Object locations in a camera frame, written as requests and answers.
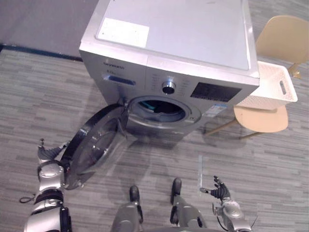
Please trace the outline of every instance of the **white plastic basket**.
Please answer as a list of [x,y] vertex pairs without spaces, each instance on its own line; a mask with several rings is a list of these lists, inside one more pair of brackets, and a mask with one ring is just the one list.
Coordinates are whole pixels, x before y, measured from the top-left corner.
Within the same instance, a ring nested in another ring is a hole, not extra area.
[[287,69],[281,65],[258,61],[260,86],[237,106],[273,110],[297,101]]

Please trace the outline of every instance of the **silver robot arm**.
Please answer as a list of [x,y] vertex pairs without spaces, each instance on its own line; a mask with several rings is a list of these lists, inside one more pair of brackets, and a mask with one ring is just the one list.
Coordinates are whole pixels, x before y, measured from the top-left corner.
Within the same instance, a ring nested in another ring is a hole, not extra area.
[[217,189],[200,188],[201,192],[221,200],[221,203],[212,204],[213,213],[223,218],[223,223],[229,232],[251,232],[251,226],[245,220],[240,205],[231,199],[228,188],[219,177],[214,176],[214,181]]
[[24,232],[71,232],[69,209],[63,205],[65,171],[55,157],[68,145],[45,150],[43,139],[38,148],[39,190]]

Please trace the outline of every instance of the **washing machine door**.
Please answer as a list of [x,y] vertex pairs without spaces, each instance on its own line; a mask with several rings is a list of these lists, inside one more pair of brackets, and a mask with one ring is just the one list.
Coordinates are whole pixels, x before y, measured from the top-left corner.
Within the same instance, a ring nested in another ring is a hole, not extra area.
[[82,186],[98,169],[108,170],[126,143],[127,110],[109,105],[93,115],[76,133],[61,162],[66,189]]

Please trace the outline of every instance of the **robot finger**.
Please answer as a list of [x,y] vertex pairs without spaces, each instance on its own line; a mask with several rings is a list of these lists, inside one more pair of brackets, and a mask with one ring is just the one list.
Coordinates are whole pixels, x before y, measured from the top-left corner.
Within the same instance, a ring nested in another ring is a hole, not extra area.
[[211,193],[211,189],[208,189],[208,188],[199,188],[199,190],[203,193],[208,193],[208,194]]

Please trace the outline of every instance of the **chair seat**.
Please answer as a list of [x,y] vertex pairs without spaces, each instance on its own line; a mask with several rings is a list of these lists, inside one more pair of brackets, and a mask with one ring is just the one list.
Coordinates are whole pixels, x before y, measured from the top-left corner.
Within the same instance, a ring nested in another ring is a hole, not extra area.
[[256,132],[279,132],[288,126],[288,114],[285,106],[280,106],[275,110],[234,106],[234,114],[240,125]]

